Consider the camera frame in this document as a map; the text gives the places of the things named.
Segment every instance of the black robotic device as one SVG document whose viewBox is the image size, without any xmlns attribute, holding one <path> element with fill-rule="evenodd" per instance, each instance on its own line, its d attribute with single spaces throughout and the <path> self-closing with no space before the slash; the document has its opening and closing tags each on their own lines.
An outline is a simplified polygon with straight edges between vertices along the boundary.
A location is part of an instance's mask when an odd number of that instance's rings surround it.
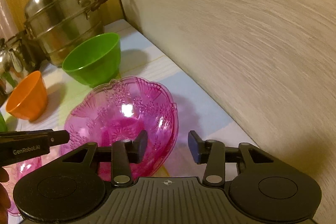
<svg viewBox="0 0 336 224">
<path fill-rule="evenodd" d="M 111 147 L 90 142 L 24 176 L 14 201 L 24 224 L 313 224 L 321 200 L 311 177 L 249 144 L 225 147 L 195 131 L 188 145 L 204 177 L 133 181 L 130 163 L 142 160 L 147 132 Z M 111 162 L 111 182 L 101 180 L 99 162 Z M 225 163 L 238 176 L 225 181 Z"/>
</svg>

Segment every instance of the pink bowl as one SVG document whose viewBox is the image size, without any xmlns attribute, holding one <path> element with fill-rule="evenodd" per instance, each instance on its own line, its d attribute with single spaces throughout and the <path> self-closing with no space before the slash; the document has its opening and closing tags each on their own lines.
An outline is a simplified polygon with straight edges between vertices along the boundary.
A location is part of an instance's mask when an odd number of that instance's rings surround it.
<svg viewBox="0 0 336 224">
<path fill-rule="evenodd" d="M 111 80 L 94 88 L 69 114 L 64 129 L 70 141 L 62 155 L 87 143 L 110 146 L 134 140 L 141 130 L 148 145 L 140 164 L 131 164 L 133 178 L 153 175 L 172 151 L 179 130 L 176 103 L 167 88 L 139 77 Z M 99 176 L 110 180 L 110 163 L 101 163 Z"/>
</svg>

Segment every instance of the scalloped bowl rim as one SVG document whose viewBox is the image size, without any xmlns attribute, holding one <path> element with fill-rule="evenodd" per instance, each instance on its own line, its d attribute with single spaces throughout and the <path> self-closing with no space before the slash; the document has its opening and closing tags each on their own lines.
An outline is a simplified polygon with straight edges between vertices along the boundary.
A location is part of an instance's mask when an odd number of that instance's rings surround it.
<svg viewBox="0 0 336 224">
<path fill-rule="evenodd" d="M 108 83 L 105 83 L 105 84 L 101 84 L 95 88 L 93 88 L 85 97 L 84 99 L 82 100 L 82 102 L 80 102 L 78 105 L 76 105 L 71 111 L 70 113 L 68 114 L 68 117 L 66 118 L 65 120 L 65 123 L 64 123 L 64 126 L 63 128 L 65 127 L 65 125 L 68 123 L 68 121 L 71 119 L 71 116 L 73 116 L 73 112 L 75 111 L 75 109 L 77 107 L 79 107 L 84 101 L 90 99 L 91 96 L 94 96 L 95 93 L 97 92 L 101 92 L 104 90 L 104 88 L 111 88 L 113 87 L 113 85 L 115 85 L 116 83 L 120 83 L 120 82 L 124 82 L 126 80 L 130 80 L 130 79 L 139 79 L 139 80 L 142 80 L 144 81 L 147 85 L 148 84 L 157 84 L 160 86 L 160 89 L 162 89 L 164 91 L 164 93 L 166 94 L 166 96 L 168 97 L 169 101 L 171 102 L 173 108 L 174 108 L 174 112 L 173 112 L 173 130 L 172 130 L 172 135 L 173 135 L 173 132 L 177 132 L 176 134 L 176 138 L 175 140 L 173 140 L 172 142 L 172 145 L 171 145 L 171 148 L 169 149 L 169 151 L 167 152 L 166 156 L 163 157 L 162 159 L 162 163 L 160 165 L 158 165 L 156 168 L 154 168 L 152 171 L 151 171 L 151 174 L 150 176 L 154 175 L 155 172 L 157 172 L 157 170 L 159 170 L 159 168 L 164 164 L 164 162 L 166 161 L 166 159 L 168 158 L 168 156 L 170 155 L 170 153 L 172 152 L 173 148 L 175 147 L 175 144 L 176 144 L 176 141 L 177 141 L 177 137 L 178 137 L 178 134 L 179 134 L 179 117 L 177 115 L 177 104 L 174 102 L 174 99 L 173 99 L 173 96 L 171 95 L 170 91 L 161 83 L 159 82 L 155 82 L 155 81 L 148 81 L 147 79 L 145 78 L 142 78 L 142 77 L 138 77 L 138 76 L 126 76 L 126 77 L 123 77 L 121 79 L 111 79 L 110 82 Z"/>
</svg>

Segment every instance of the ribbed gray plate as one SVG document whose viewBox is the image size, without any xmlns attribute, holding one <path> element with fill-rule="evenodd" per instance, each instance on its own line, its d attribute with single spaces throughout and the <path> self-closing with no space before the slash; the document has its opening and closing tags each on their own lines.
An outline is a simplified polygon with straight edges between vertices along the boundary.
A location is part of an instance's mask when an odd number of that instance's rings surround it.
<svg viewBox="0 0 336 224">
<path fill-rule="evenodd" d="M 219 189 L 197 178 L 139 178 L 113 190 L 105 204 L 73 224 L 260 224 L 236 210 Z M 313 224 L 306 220 L 301 224 Z"/>
</svg>

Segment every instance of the crosshair symbol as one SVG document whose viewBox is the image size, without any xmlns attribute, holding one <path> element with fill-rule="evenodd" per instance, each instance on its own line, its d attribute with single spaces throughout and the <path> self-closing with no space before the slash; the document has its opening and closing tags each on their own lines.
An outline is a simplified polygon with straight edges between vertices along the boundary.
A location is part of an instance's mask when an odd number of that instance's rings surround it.
<svg viewBox="0 0 336 224">
<path fill-rule="evenodd" d="M 174 182 L 172 182 L 171 180 L 167 179 L 167 180 L 165 180 L 163 183 L 166 184 L 166 185 L 168 186 L 168 185 L 170 185 L 170 184 L 172 184 L 172 183 L 174 183 Z"/>
</svg>

